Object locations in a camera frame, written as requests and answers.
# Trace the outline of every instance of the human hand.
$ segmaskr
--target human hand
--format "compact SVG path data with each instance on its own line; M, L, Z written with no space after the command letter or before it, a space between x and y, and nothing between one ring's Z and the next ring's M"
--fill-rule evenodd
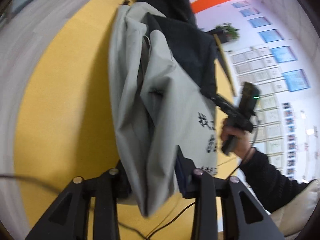
M237 144L233 150L234 154L243 160L245 155L250 151L245 161L249 160L255 153L255 149L251 147L251 143L249 141L249 133L232 126L227 126L227 119L225 119L223 121L222 132L220 135L221 140L226 141L228 139L228 135L235 135L238 138Z

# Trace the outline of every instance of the yellow table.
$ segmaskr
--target yellow table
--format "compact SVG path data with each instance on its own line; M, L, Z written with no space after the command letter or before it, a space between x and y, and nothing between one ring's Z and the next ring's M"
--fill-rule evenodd
M111 26L122 1L91 0L65 24L42 55L20 107L14 148L16 174L37 177L63 189L75 176L97 177L116 165L119 158L107 62ZM218 92L232 101L228 80L218 62L216 66ZM218 123L224 117L218 111ZM219 153L218 164L227 159ZM218 177L225 178L235 166L236 160L222 165ZM21 183L20 188L33 226L56 196L30 184ZM148 219L141 217L137 206L118 205L118 216L146 235L174 207L165 222L191 202L176 194ZM192 220L193 207L174 223L174 229L162 230L153 240L190 239ZM120 234L122 239L140 239L127 229L120 228Z

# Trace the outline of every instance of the bolt head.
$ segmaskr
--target bolt head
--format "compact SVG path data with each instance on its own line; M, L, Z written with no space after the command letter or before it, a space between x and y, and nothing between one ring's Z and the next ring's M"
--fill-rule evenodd
M109 170L110 175L117 175L119 173L119 170L116 168L112 168Z
M230 177L230 181L233 183L238 183L239 182L239 178L237 176L231 176Z
M83 181L83 178L82 177L75 177L72 181L75 184L79 184Z
M194 170L193 170L193 173L194 173L195 175L202 175L202 174L203 174L203 170L201 170L201 169L194 169Z

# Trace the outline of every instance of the black cable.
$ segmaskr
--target black cable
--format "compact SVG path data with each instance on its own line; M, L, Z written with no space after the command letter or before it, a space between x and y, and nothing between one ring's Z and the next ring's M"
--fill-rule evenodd
M29 176L22 176L22 175L11 175L11 174L0 174L0 179L15 179L15 180L21 180L24 182L28 182L28 183L34 183L52 193L55 194L60 194L60 190L46 182L43 182L42 180L39 180L37 178L34 177L29 177Z
M250 149L247 151L247 153L245 154L242 162L244 162L249 153L250 153L250 150L252 148L252 146L254 145L255 143L255 140L257 138L257 134L258 134L258 126L256 125L255 126L256 128L256 133L254 135L254 138L253 138L253 142L251 143L251 147ZM225 161L224 163L221 163L217 166L221 166L225 163L228 163L232 160L234 160L235 158L232 158L230 160L227 160ZM227 177L227 179L241 166L241 163L230 173L230 175ZM29 183L34 183L34 184L37 184L38 186L44 188L44 189L47 189L55 194L60 194L60 190L55 188L54 186L50 185L50 184L47 184L39 179L36 179L36 178L33 178L33 177L29 177L29 176L21 176L21 175L10 175L10 174L0 174L0 179L16 179L16 180L21 180L21 181L25 181L25 182L29 182ZM169 226L170 224L172 224L173 222L175 222L175 220L177 220L182 214L183 212L185 212L188 208L190 208L191 206L193 206L195 204L195 202L191 203L190 205L186 206L174 219L172 219L170 222L168 222L167 224L165 224L164 226L158 228L157 230L155 230L153 233L151 233L148 237L144 236L144 234L142 234L139 230L135 229L135 228L132 228L124 223L121 223L120 221L118 221L118 224L123 227L123 228L126 228L128 230L131 230L135 233L137 233L142 239L144 240L151 240L151 237L154 236L157 232L159 232L160 230L166 228L167 226Z
M61 191L60 191L58 188L56 188L56 187L54 187L54 186L52 186L52 185L50 185L50 184L48 184L48 183L46 183L46 182L44 182L44 181L42 181L42 180L39 180L39 179L34 178L34 177L30 177L30 176L11 175L11 174L0 174L0 179L15 179L15 180L20 180L20 181L24 181L24 182L36 184L36 185L42 187L43 189L48 190L48 191L50 191L50 192L52 192L52 193L55 193L55 194L57 194L57 195L59 195L59 194L61 193ZM132 228L132 227L130 227L130 226L124 224L124 223L121 223L121 222L119 222L119 221L118 221L118 223L119 223L119 225L120 225L121 227L136 232L139 236L141 236L142 239L144 239L144 240L147 239L147 237L144 236L139 230L137 230L137 229L135 229L135 228Z
M132 228L132 227L130 227L130 226L124 224L124 223L121 223L120 221L118 221L118 224L119 224L120 226L122 226L123 228L126 228L126 229L128 229L128 230L131 230L131 231L136 232L139 236L141 236L142 239L148 240L147 237L146 237L145 235L143 235L139 230L137 230L137 229L135 229L135 228Z
M250 153L250 151L251 151L251 149L252 149L252 146L254 145L254 143L255 143L255 141L256 141L256 139L257 139L258 129L259 129L259 127L258 127L259 119L258 119L258 117L257 117L256 115L254 115L254 116L256 117L257 125L254 126L254 127L256 128L256 132L255 132L255 135L254 135L254 137L253 137L253 140L252 140L252 143L251 143L251 147L249 148L249 150L248 150L248 151L246 152L246 154L244 155L244 158L243 158L243 160L240 162L240 164L230 173L230 175L229 175L226 179L229 179L230 176L231 176L237 169L239 169L239 168L241 167L242 163L244 163L244 162L247 160L247 158L248 158L248 156L249 156L249 153Z
M221 165L223 165L223 164L229 163L229 162L233 161L233 160L236 159L236 158L237 158L237 157L233 157L233 158L225 161L224 163L220 163L220 164L216 165L216 167L219 167L219 166L221 166Z
M180 217L182 215L183 212L185 212L188 208L190 208L191 206L193 206L195 204L195 202L191 203L190 205L186 206L174 219L172 219L169 223L165 224L163 227L158 228L156 231L154 231L150 236L148 236L147 240L151 240L151 237L154 236L155 233L159 232L160 230L164 229L165 227L167 227L168 225L172 224L173 222L175 222L175 220L178 219L178 217Z
M169 214L166 215L166 217L155 227L153 228L148 234L147 237L150 236L152 234L152 232L154 230L156 230L171 214L172 212L175 210L175 208L177 207L178 203L179 203L180 199L177 201L177 203L175 204L175 206L171 209L171 211L169 212Z

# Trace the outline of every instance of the black sleeve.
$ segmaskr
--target black sleeve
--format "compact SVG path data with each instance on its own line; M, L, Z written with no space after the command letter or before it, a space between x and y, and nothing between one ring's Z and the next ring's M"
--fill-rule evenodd
M282 175L269 164L268 156L258 150L240 169L258 200L270 213L285 206L308 186L307 183L299 184Z

